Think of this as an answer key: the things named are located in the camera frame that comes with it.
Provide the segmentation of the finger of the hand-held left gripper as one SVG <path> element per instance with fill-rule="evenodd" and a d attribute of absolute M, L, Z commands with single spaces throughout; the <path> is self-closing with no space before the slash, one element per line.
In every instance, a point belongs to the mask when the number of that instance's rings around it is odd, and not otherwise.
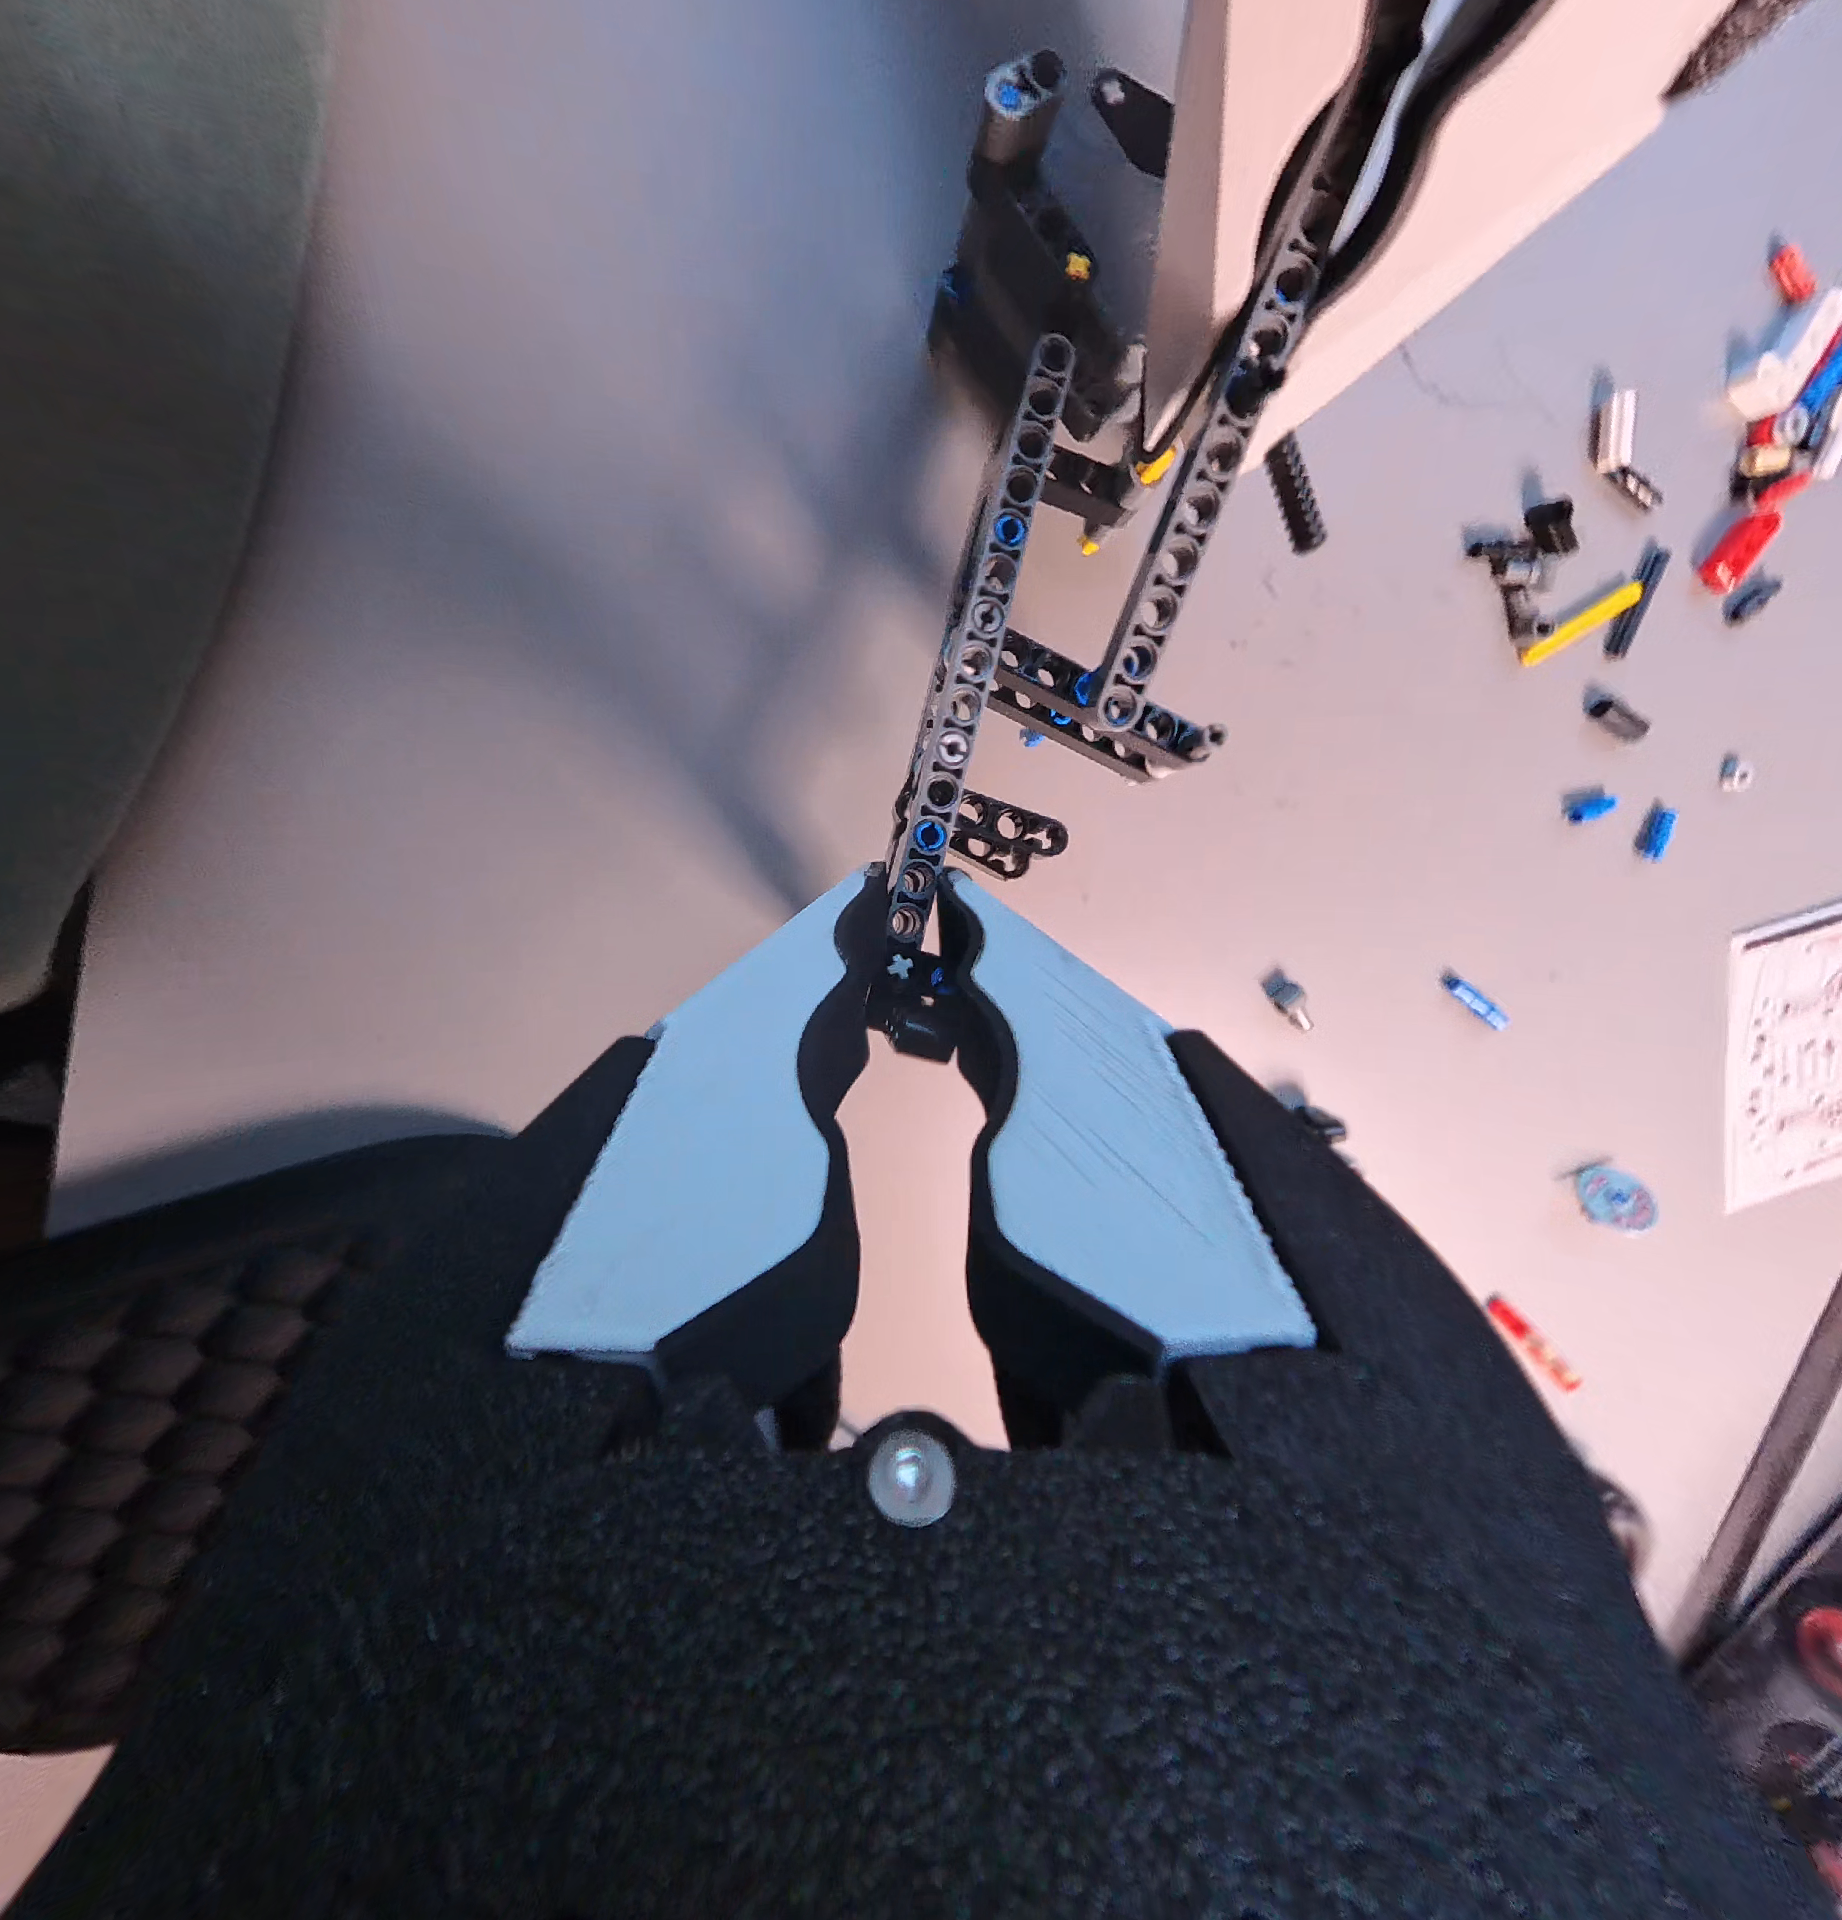
<path fill-rule="evenodd" d="M 1188 0 L 1141 318 L 1141 453 L 1255 287 L 1274 185 L 1366 54 L 1366 0 Z"/>
<path fill-rule="evenodd" d="M 1420 324 L 1632 155 L 1726 0 L 1558 0 L 1448 105 L 1420 185 L 1355 285 L 1306 331 L 1266 437 L 1306 433 Z"/>

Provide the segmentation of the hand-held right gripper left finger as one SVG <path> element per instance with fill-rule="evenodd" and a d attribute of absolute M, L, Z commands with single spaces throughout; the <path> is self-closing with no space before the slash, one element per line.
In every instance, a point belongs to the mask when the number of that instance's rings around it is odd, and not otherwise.
<path fill-rule="evenodd" d="M 888 872 L 862 866 L 654 1032 L 571 1197 L 513 1354 L 578 1354 L 657 1398 L 731 1381 L 786 1453 L 843 1429 L 862 1216 L 843 1102 L 865 1068 Z"/>

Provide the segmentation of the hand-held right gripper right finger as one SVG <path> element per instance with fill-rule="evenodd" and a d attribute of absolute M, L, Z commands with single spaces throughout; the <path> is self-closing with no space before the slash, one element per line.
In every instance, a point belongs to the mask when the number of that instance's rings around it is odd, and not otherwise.
<path fill-rule="evenodd" d="M 959 872 L 941 958 L 985 1102 L 970 1314 L 1009 1441 L 1066 1441 L 1106 1381 L 1167 1398 L 1183 1363 L 1316 1352 L 1174 1029 Z"/>

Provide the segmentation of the long grey holed beam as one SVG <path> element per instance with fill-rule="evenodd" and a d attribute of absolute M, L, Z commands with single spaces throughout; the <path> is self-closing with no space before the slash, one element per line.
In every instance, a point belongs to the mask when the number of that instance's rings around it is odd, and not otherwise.
<path fill-rule="evenodd" d="M 1148 681 L 1167 654 L 1167 634 L 1183 620 L 1183 600 L 1200 584 L 1200 565 L 1214 534 L 1222 494 L 1245 472 L 1245 453 L 1255 445 L 1266 401 L 1292 377 L 1292 350 L 1311 324 L 1316 273 L 1330 256 L 1330 236 L 1348 224 L 1348 193 L 1366 167 L 1366 148 L 1381 132 L 1381 105 L 1355 100 L 1366 88 L 1348 83 L 1330 105 L 1316 117 L 1316 132 L 1301 144 L 1292 185 L 1276 193 L 1274 240 L 1255 256 L 1250 295 L 1233 318 L 1188 424 L 1183 453 L 1167 460 L 1167 494 L 1148 529 L 1148 552 L 1136 565 L 1136 584 L 1123 600 L 1123 620 L 1110 634 L 1110 654 L 1088 681 L 1088 725 L 1136 731 L 1148 702 Z"/>

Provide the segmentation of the black toy truck chassis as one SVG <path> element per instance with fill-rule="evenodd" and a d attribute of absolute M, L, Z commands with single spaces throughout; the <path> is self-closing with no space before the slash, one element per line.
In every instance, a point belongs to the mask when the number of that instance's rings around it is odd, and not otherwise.
<path fill-rule="evenodd" d="M 1038 857 L 1066 844 L 1057 820 L 970 786 L 985 720 L 1005 713 L 1009 725 L 1052 731 L 1123 776 L 1183 775 L 1222 747 L 1222 725 L 1188 725 L 1154 697 L 1136 731 L 1088 725 L 1093 665 L 1074 665 L 1009 623 L 1038 511 L 1066 511 L 1106 534 L 1183 453 L 1183 437 L 1167 437 L 1154 459 L 1080 459 L 1123 394 L 1123 334 L 1093 295 L 1088 236 L 1043 183 L 1064 92 L 1066 64 L 1052 50 L 988 64 L 970 217 L 930 318 L 930 350 L 985 394 L 994 459 L 959 546 L 906 786 L 892 798 L 888 972 L 865 991 L 865 1018 L 921 1060 L 958 1060 L 959 1050 L 949 958 L 930 955 L 949 866 L 959 857 L 988 878 L 1019 878 Z"/>

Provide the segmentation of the grey desk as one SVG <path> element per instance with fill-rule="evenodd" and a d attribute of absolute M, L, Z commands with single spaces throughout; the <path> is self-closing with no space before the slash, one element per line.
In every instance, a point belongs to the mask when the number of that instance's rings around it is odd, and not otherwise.
<path fill-rule="evenodd" d="M 921 370 L 970 64 L 958 5 L 354 5 L 327 144 L 327 386 L 199 702 L 97 908 L 68 1205 L 310 1108 L 523 1118 L 786 891 L 731 829 L 731 697 L 786 665 L 791 878 L 879 829 L 977 433 Z M 1842 891 L 1842 483 L 1749 634 L 1674 565 L 1593 747 L 1587 673 L 1509 665 L 1455 560 L 1581 488 L 1587 377 L 1640 386 L 1662 546 L 1720 511 L 1759 236 L 1842 256 L 1842 5 L 1665 105 L 1601 185 L 1311 433 L 1330 546 L 1250 478 L 1167 657 L 1214 775 L 1128 794 L 1017 755 L 1074 851 L 1028 910 L 1239 1060 L 1330 1092 L 1370 1184 L 1581 1363 L 1581 1453 L 1653 1514 L 1665 1620 L 1842 1265 L 1842 1184 L 1720 1216 L 1726 934 Z M 1566 829 L 1558 798 L 1623 806 Z M 1662 866 L 1632 857 L 1674 806 Z M 1311 1002 L 1301 1032 L 1266 972 Z M 1492 1032 L 1437 991 L 1489 990 Z M 1640 1172 L 1593 1231 L 1581 1164 Z"/>

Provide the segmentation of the white thick angled beam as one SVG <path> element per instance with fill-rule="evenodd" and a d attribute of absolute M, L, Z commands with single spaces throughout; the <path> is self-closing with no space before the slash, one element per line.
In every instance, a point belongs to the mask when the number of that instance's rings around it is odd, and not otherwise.
<path fill-rule="evenodd" d="M 1816 302 L 1797 302 L 1759 350 L 1726 362 L 1734 418 L 1741 424 L 1780 418 L 1837 341 L 1842 341 L 1842 285 L 1830 285 Z"/>

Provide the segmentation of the pile of assorted small bricks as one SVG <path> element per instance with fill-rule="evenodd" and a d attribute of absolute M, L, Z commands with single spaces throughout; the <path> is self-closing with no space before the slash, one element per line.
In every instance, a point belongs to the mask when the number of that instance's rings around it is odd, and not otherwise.
<path fill-rule="evenodd" d="M 1734 437 L 1734 460 L 1726 460 L 1726 494 L 1734 501 L 1759 501 L 1780 488 L 1801 488 L 1801 478 L 1830 459 L 1830 472 L 1842 460 L 1842 341 L 1816 362 L 1816 377 L 1801 386 L 1801 394 L 1780 418 L 1752 418 Z"/>

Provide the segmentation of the red beam with tan pins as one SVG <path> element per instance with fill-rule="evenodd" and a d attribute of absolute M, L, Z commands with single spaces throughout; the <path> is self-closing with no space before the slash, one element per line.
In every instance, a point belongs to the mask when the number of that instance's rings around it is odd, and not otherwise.
<path fill-rule="evenodd" d="M 1489 1297 L 1489 1325 L 1509 1333 L 1509 1352 L 1558 1398 L 1581 1388 L 1581 1370 L 1527 1325 L 1502 1290 Z"/>

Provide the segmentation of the black axle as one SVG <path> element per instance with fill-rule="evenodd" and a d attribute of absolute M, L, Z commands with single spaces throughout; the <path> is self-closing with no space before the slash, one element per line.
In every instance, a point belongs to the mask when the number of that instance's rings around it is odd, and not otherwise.
<path fill-rule="evenodd" d="M 1640 552 L 1640 565 L 1632 565 L 1632 604 L 1609 623 L 1601 657 L 1629 657 L 1629 654 L 1632 654 L 1640 620 L 1653 608 L 1653 590 L 1662 590 L 1665 565 L 1674 565 L 1665 546 L 1645 546 L 1645 552 Z"/>

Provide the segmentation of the yellow axle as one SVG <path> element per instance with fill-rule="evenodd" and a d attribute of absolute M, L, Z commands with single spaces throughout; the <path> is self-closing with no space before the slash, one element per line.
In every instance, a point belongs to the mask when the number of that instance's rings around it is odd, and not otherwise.
<path fill-rule="evenodd" d="M 1609 634 L 1629 604 L 1632 604 L 1632 584 L 1623 584 L 1623 590 L 1581 604 L 1575 620 L 1555 620 L 1555 639 L 1537 639 L 1530 654 L 1513 654 L 1513 657 L 1518 657 L 1518 665 L 1546 665 L 1546 657 L 1558 657 L 1566 644 Z"/>

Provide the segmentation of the sticker sheet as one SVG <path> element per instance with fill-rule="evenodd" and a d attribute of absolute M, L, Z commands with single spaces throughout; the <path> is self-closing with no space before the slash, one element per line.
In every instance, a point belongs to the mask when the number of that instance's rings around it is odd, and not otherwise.
<path fill-rule="evenodd" d="M 1842 1172 L 1842 899 L 1726 942 L 1720 1209 Z"/>

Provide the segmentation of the toy truck set box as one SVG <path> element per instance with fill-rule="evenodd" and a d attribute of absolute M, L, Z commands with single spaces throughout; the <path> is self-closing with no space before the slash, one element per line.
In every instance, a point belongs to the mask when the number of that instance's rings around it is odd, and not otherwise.
<path fill-rule="evenodd" d="M 1842 1506 L 1706 1649 L 1692 1699 L 1842 1911 Z"/>

